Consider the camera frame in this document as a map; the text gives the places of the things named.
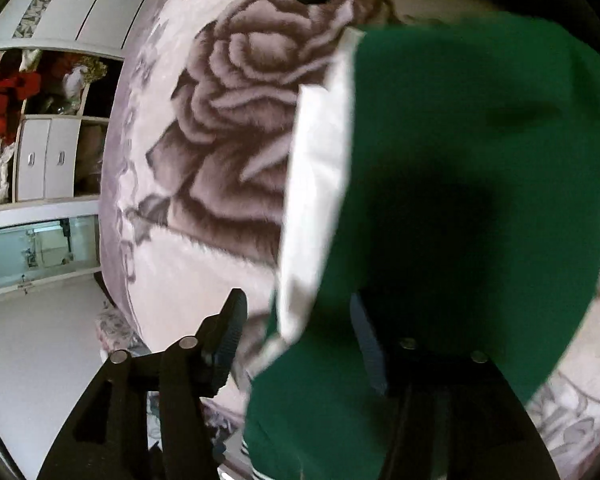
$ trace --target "metal rivet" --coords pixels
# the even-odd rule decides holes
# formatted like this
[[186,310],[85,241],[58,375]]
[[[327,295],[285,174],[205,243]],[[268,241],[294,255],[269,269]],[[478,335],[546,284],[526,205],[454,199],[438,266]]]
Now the metal rivet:
[[418,343],[413,337],[403,337],[400,339],[400,346],[405,350],[415,350],[418,347]]
[[111,354],[111,357],[109,359],[111,359],[111,362],[113,364],[119,365],[120,363],[123,363],[126,360],[126,352],[124,350],[116,350],[115,352],[113,352],[113,354]]
[[489,358],[479,350],[474,350],[473,352],[471,352],[471,361],[473,361],[474,363],[483,364],[488,360]]
[[196,345],[198,344],[198,340],[195,337],[193,337],[192,335],[187,335],[187,336],[184,336],[178,344],[180,345],[180,348],[182,348],[183,350],[189,350],[191,348],[196,347]]

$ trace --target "green fabric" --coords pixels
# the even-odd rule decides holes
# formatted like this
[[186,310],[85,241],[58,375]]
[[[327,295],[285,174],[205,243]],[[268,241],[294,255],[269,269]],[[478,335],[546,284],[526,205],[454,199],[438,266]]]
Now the green fabric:
[[245,439],[277,480],[376,478],[394,406],[374,395],[350,295],[385,329],[490,355],[526,402],[600,268],[600,55],[496,14],[369,31],[350,184],[310,323],[253,383]]

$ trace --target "glass panel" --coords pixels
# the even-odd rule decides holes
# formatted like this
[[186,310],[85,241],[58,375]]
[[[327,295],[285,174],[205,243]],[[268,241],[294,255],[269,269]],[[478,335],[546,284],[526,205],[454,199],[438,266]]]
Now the glass panel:
[[100,265],[96,216],[0,228],[0,288]]

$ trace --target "drawer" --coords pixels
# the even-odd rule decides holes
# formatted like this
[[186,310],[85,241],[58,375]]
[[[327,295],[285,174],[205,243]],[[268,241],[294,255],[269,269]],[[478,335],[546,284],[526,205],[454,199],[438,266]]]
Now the drawer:
[[46,140],[51,120],[27,120],[20,128],[16,200],[36,200],[45,192]]
[[75,150],[78,147],[80,119],[51,120],[46,143],[45,198],[74,195]]

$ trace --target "white floor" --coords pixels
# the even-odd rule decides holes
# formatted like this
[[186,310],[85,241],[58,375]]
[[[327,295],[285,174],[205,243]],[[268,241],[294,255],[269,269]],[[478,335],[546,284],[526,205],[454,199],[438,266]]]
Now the white floor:
[[91,276],[0,301],[0,436],[27,480],[102,364]]

